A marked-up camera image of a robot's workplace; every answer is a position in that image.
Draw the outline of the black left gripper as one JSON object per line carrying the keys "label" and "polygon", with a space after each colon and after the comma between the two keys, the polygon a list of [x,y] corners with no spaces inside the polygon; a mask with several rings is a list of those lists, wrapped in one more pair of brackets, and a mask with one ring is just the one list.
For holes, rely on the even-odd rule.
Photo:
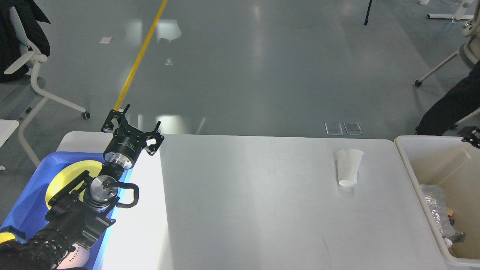
{"label": "black left gripper", "polygon": [[142,149],[149,155],[155,155],[164,140],[159,130],[161,121],[158,121],[154,130],[149,132],[130,130],[130,125],[125,118],[129,108],[130,104],[122,110],[111,109],[101,127],[101,132],[114,135],[103,152],[104,160],[116,162],[123,168],[133,168]]}

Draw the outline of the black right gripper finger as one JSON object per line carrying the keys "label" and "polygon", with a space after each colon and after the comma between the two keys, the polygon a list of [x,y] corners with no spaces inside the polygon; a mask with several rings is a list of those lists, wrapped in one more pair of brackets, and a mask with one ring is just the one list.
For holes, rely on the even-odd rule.
{"label": "black right gripper finger", "polygon": [[461,137],[462,142],[467,142],[473,147],[480,149],[480,128],[476,126],[465,126],[457,135]]}

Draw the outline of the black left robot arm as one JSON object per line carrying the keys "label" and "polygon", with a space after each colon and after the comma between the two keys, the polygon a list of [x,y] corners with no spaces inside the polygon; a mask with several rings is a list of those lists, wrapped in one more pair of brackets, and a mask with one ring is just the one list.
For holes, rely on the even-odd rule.
{"label": "black left robot arm", "polygon": [[112,139],[98,176],[84,170],[55,193],[48,201],[47,225],[25,243],[15,239],[1,243],[2,270],[55,270],[74,245],[89,250],[115,224],[108,217],[115,207],[137,205],[139,187],[120,178],[135,166],[143,150],[153,156],[165,137],[159,129],[161,121],[148,132],[129,125],[125,116],[129,107],[112,109],[103,123],[101,131],[112,133]]}

